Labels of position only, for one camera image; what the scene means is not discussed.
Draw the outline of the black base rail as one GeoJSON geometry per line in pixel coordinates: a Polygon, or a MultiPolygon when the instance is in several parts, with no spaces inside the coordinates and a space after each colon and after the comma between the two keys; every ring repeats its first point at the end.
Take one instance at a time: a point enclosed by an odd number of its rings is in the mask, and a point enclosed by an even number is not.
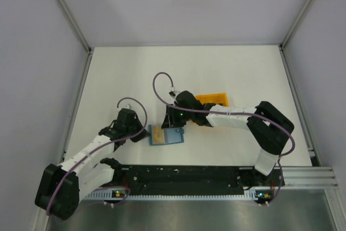
{"type": "Polygon", "coordinates": [[[130,188],[131,195],[243,195],[246,188],[278,187],[279,169],[269,176],[253,167],[122,165],[115,184],[130,188]]]}

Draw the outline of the aluminium frame rail front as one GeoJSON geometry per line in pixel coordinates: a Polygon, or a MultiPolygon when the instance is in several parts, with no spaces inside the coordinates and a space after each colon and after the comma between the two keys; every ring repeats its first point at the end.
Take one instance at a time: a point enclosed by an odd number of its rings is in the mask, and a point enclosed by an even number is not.
{"type": "Polygon", "coordinates": [[[283,167],[285,189],[335,189],[338,183],[331,167],[283,167]]]}

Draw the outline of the aluminium frame post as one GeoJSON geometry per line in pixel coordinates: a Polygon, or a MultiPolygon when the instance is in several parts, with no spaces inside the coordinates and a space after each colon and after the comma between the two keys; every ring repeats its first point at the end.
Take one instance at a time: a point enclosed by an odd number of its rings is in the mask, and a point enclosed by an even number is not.
{"type": "Polygon", "coordinates": [[[70,11],[70,8],[68,7],[67,3],[65,0],[56,0],[57,5],[59,6],[62,14],[65,17],[65,20],[71,27],[71,30],[74,32],[77,40],[80,42],[82,45],[83,49],[85,50],[86,53],[91,53],[92,47],[88,44],[84,34],[82,33],[77,21],[75,20],[72,12],[70,11]]]}
{"type": "Polygon", "coordinates": [[[284,49],[288,46],[292,38],[294,37],[296,31],[298,30],[299,26],[305,19],[307,13],[309,12],[310,8],[312,7],[315,0],[305,0],[302,7],[300,8],[297,16],[295,17],[293,23],[289,27],[289,30],[285,34],[285,37],[280,44],[280,50],[284,51],[284,49]]]}

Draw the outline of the blue leather card holder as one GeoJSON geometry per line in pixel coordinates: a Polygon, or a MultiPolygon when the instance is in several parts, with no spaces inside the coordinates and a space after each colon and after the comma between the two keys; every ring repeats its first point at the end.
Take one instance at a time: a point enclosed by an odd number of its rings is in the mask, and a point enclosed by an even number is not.
{"type": "Polygon", "coordinates": [[[170,129],[164,129],[164,135],[165,135],[165,143],[163,144],[153,144],[152,142],[152,126],[156,125],[149,125],[149,144],[151,146],[164,146],[164,145],[171,145],[171,144],[179,144],[184,143],[184,129],[183,128],[170,128],[170,129]]]}

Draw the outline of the gold credit card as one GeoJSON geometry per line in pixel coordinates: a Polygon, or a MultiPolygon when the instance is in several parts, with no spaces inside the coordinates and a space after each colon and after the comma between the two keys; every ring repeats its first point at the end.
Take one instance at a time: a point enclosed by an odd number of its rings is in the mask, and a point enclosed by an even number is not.
{"type": "Polygon", "coordinates": [[[152,142],[153,144],[165,143],[164,130],[160,126],[152,126],[152,142]]]}

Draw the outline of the right aluminium frame post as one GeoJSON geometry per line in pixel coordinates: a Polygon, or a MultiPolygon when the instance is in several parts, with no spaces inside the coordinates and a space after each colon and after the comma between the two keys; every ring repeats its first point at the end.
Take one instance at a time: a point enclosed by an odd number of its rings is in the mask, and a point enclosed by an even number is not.
{"type": "Polygon", "coordinates": [[[292,38],[294,37],[296,31],[298,30],[299,26],[305,19],[307,13],[309,12],[310,8],[312,7],[315,0],[305,0],[302,7],[300,8],[297,16],[295,17],[293,23],[289,27],[289,30],[285,34],[285,37],[280,44],[280,50],[284,51],[284,49],[288,46],[292,38]]]}

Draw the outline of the left aluminium frame post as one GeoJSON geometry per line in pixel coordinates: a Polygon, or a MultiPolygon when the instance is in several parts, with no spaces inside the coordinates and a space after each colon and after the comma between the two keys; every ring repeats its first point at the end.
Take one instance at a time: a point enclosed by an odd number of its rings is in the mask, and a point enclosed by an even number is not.
{"type": "Polygon", "coordinates": [[[82,33],[77,21],[75,20],[72,12],[70,11],[70,8],[68,7],[67,3],[65,0],[56,0],[57,5],[59,6],[62,14],[65,17],[65,20],[71,27],[71,30],[74,32],[77,40],[80,42],[82,45],[83,49],[85,50],[86,53],[91,53],[92,47],[88,44],[84,34],[82,33]]]}

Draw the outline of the yellow plastic bin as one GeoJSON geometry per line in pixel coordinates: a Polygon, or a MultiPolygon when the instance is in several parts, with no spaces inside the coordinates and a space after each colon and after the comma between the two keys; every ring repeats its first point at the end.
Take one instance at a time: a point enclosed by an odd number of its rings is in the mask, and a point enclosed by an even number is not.
{"type": "MultiPolygon", "coordinates": [[[[221,105],[228,107],[228,98],[226,93],[217,94],[204,94],[204,95],[193,95],[197,100],[198,105],[194,107],[195,110],[209,111],[211,107],[215,105],[221,105]]],[[[207,120],[206,113],[192,113],[191,122],[198,126],[211,127],[211,124],[207,120]]]]}

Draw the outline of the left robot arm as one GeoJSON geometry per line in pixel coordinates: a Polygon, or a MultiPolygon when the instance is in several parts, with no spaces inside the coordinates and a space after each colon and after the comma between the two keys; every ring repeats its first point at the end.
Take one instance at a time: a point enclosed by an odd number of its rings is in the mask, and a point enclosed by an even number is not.
{"type": "Polygon", "coordinates": [[[43,172],[34,204],[61,220],[67,220],[79,203],[94,190],[108,183],[121,183],[123,174],[111,155],[127,140],[137,142],[149,136],[147,122],[140,122],[135,111],[122,108],[109,126],[70,159],[49,164],[43,172]]]}

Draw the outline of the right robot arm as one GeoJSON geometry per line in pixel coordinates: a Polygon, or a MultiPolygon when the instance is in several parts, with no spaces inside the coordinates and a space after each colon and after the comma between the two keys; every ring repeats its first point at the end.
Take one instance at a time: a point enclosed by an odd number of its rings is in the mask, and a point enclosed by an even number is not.
{"type": "Polygon", "coordinates": [[[189,91],[171,90],[172,104],[166,104],[162,128],[180,128],[191,121],[202,127],[232,127],[252,133],[260,146],[259,156],[251,173],[239,180],[243,186],[263,186],[272,179],[272,171],[279,164],[286,143],[295,143],[294,124],[270,102],[256,107],[226,107],[217,103],[202,103],[189,91]]]}

